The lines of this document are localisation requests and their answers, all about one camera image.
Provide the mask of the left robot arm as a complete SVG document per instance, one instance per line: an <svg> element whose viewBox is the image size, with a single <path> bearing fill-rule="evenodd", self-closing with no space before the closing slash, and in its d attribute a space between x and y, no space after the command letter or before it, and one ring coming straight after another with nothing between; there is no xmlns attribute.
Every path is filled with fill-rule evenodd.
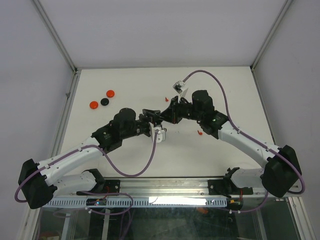
<svg viewBox="0 0 320 240"><path fill-rule="evenodd" d="M35 162L32 158L22 164L18 189L14 199L39 209L54 197L74 192L100 194L105 188L105 179L98 169L85 170L70 175L75 168L120 148L123 140L145 135L153 140L151 155L165 130L160 110L143 109L137 116L131 108L121 109L106 125L98 128L78 146L52 158Z"/></svg>

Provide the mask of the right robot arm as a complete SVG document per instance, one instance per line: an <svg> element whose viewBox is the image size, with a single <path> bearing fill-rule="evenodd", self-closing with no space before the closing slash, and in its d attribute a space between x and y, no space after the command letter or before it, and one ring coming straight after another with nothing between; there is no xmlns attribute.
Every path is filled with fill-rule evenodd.
<svg viewBox="0 0 320 240"><path fill-rule="evenodd" d="M171 99L160 118L178 124L182 119L196 121L201 129L217 140L228 143L251 157L259 168L234 167L224 176L223 187L230 194L242 188L264 188L275 197L290 193L302 175L297 155L288 145L279 147L254 139L240 130L230 118L217 111L206 90L197 90L192 101L176 96Z"/></svg>

